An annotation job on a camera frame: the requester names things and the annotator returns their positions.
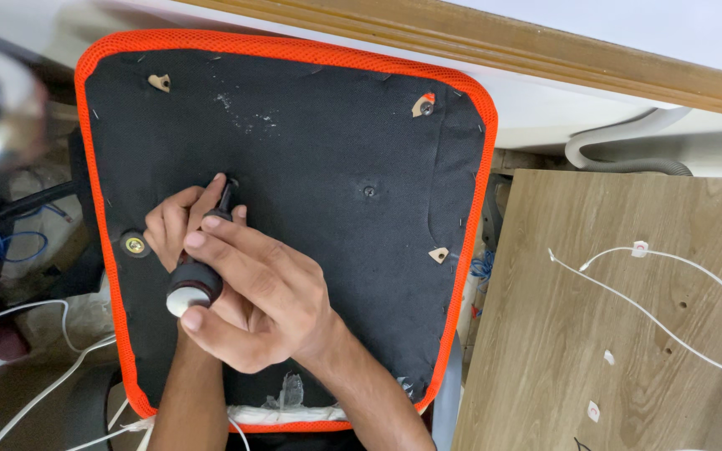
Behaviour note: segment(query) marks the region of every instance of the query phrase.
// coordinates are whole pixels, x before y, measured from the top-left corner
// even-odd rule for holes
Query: hand
[[[190,307],[183,330],[239,372],[293,357],[317,359],[344,323],[330,308],[322,268],[280,241],[216,217],[186,236],[186,252],[226,281],[210,309]]]
[[[169,196],[147,214],[144,239],[166,271],[172,272],[177,267],[186,233],[198,229],[203,215],[219,203],[226,182],[225,174],[220,172],[207,188],[186,188]],[[244,205],[233,209],[236,223],[245,225],[246,216],[247,208]]]

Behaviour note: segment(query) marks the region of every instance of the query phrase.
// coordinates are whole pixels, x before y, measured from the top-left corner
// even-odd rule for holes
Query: wooden board
[[[722,113],[722,71],[440,0],[178,1]]]
[[[722,370],[547,251],[577,268],[636,240],[722,278],[722,179],[516,171],[455,449],[722,451]],[[587,274],[722,363],[722,287],[705,274],[628,251]]]

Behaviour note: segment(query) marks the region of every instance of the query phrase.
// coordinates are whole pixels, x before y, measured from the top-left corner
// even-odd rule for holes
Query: orange mesh trim
[[[88,171],[91,174],[91,189],[93,191],[96,220],[99,224],[99,234],[102,238],[102,251],[104,253],[105,270],[111,283],[111,303],[113,322],[115,323],[116,344],[119,349],[119,360],[124,376],[125,389],[130,405],[135,411],[146,418],[155,414],[156,409],[149,405],[146,394],[138,386],[135,371],[135,355],[132,353],[130,339],[127,332],[127,316],[122,304],[119,290],[119,275],[116,271],[115,259],[111,239],[107,235],[105,221],[104,199],[99,186],[99,175],[96,169],[96,157],[91,136],[91,123],[88,104],[85,98],[85,80],[94,72],[100,59],[126,51],[155,51],[172,49],[197,49],[203,51],[227,52],[238,55],[263,56],[267,58],[288,59],[304,63],[324,64],[328,66],[351,67],[367,71],[378,71],[403,76],[416,76],[446,83],[457,91],[465,92],[473,101],[475,108],[484,120],[486,138],[480,159],[480,167],[476,175],[475,194],[473,204],[470,205],[469,218],[465,231],[464,245],[458,262],[458,268],[468,268],[473,255],[473,243],[477,223],[474,220],[480,215],[480,208],[484,201],[486,182],[492,162],[492,152],[495,147],[497,130],[497,112],[492,98],[474,79],[454,69],[432,66],[430,64],[416,63],[402,58],[378,55],[367,51],[360,51],[342,46],[317,43],[293,38],[274,38],[269,36],[236,35],[218,31],[205,30],[137,30],[115,33],[105,36],[85,51],[77,62],[75,72],[75,88],[77,91],[77,108],[79,122],[83,132],[85,154],[88,162]],[[426,407],[439,392],[442,377],[445,375],[447,358],[458,322],[461,305],[461,292],[467,279],[466,271],[456,271],[456,282],[453,286],[453,296],[447,310],[447,323],[445,332],[440,341],[439,355],[436,367],[433,369],[431,384],[428,385],[425,398],[415,405],[417,410]],[[241,425],[246,433],[268,432],[329,432],[351,428],[346,421],[315,421],[297,422],[276,426]]]

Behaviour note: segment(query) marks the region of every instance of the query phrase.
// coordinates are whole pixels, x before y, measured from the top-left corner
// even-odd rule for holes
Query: wooden baseboard
[[[481,66],[722,113],[722,71],[439,0],[178,0]]]

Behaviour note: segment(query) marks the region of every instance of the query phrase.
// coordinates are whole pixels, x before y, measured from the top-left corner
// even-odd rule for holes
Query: screw
[[[430,102],[423,102],[419,106],[419,111],[422,112],[423,116],[431,116],[433,113],[433,104]]]
[[[128,238],[125,242],[127,250],[132,253],[141,253],[144,250],[144,242],[137,238]]]

